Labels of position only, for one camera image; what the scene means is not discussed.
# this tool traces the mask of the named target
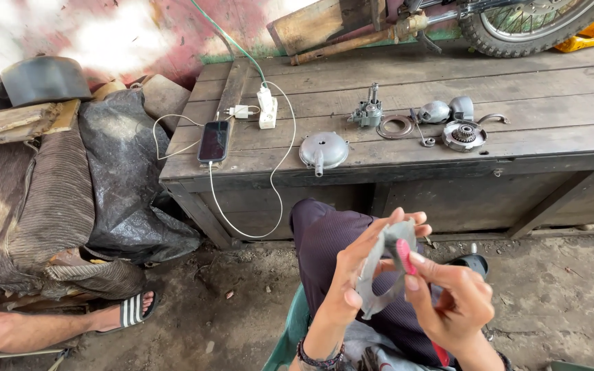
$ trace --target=yellow container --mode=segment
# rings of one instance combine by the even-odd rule
[[[576,36],[556,45],[555,48],[561,52],[570,53],[589,46],[594,46],[594,22]]]

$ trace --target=dark trousers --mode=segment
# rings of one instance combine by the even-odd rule
[[[356,240],[375,220],[373,216],[354,211],[336,211],[330,205],[314,199],[303,199],[290,212],[300,278],[306,293],[308,308],[315,315],[325,299],[336,269],[336,255]],[[373,282],[375,294],[386,292],[398,274],[380,274]],[[400,299],[391,303],[368,321],[377,333],[389,337],[405,353],[407,359],[425,366],[441,366],[432,343],[418,325],[414,308]]]

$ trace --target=tire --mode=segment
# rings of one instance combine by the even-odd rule
[[[458,0],[458,4],[465,4],[472,1]],[[594,22],[594,5],[577,19],[571,21],[567,26],[551,34],[528,41],[508,42],[492,36],[485,28],[480,14],[472,14],[458,21],[462,31],[462,37],[470,42],[471,46],[483,54],[503,58],[525,57],[526,55],[547,50],[576,35],[592,22]]]

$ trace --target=foot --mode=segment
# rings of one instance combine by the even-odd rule
[[[143,314],[153,303],[153,292],[148,291],[143,295]],[[121,326],[121,306],[115,305],[109,308],[96,310],[90,314],[93,316],[93,326],[91,331],[109,331]]]

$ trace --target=motorcycle wheel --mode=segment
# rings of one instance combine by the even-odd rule
[[[593,21],[594,0],[530,0],[472,14],[459,20],[459,27],[479,52],[508,58],[547,50]]]

